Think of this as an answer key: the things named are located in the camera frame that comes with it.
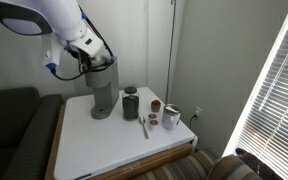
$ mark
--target white wall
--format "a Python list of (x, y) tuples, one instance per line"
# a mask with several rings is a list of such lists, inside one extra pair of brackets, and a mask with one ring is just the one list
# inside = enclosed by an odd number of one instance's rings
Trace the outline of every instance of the white wall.
[(187, 0), (171, 103), (222, 153), (288, 12), (285, 0)]
[[(169, 59), (169, 51), (151, 53), (148, 47), (153, 44), (156, 48), (157, 45), (169, 48), (169, 42), (165, 39), (171, 32), (167, 23), (171, 22), (168, 15), (172, 8), (161, 1), (146, 0), (79, 0), (79, 3), (118, 56), (120, 89), (149, 85), (156, 94), (164, 98), (166, 92), (160, 81), (166, 82), (165, 63)], [(159, 8), (161, 12), (152, 11), (153, 8)], [(159, 25), (158, 22), (163, 22), (164, 19), (167, 19), (165, 23)], [(77, 60), (64, 51), (61, 56), (58, 74), (66, 78), (77, 75)], [(149, 63), (153, 63), (158, 57), (163, 59), (154, 65), (154, 69), (149, 69), (153, 67)], [(54, 78), (43, 67), (40, 36), (20, 36), (0, 24), (0, 89), (20, 86), (35, 86), (41, 95), (61, 93), (65, 99), (92, 92), (85, 85), (84, 77), (63, 82)]]

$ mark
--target small cup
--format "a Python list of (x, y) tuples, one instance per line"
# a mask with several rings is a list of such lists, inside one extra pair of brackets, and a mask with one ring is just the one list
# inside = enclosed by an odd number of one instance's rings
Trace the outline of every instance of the small cup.
[(151, 119), (150, 120), (150, 130), (154, 131), (156, 127), (158, 126), (158, 121), (156, 119)]
[(159, 100), (154, 100), (151, 102), (151, 109), (153, 112), (158, 112), (161, 108), (161, 102)]

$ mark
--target window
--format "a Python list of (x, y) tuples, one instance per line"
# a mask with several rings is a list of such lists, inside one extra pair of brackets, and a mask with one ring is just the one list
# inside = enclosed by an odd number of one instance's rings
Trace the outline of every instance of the window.
[(223, 156), (237, 147), (288, 179), (288, 15)]

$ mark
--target window blinds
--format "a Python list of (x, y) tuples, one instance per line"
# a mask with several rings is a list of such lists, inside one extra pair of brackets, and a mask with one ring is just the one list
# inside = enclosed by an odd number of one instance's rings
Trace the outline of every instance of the window blinds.
[(235, 148), (288, 179), (288, 28), (254, 97)]

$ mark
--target black canister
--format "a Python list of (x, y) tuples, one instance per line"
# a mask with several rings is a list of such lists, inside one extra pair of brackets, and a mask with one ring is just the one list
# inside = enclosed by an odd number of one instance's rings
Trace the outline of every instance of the black canister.
[(123, 93), (123, 115), (127, 120), (138, 118), (139, 94), (135, 87), (127, 87)]

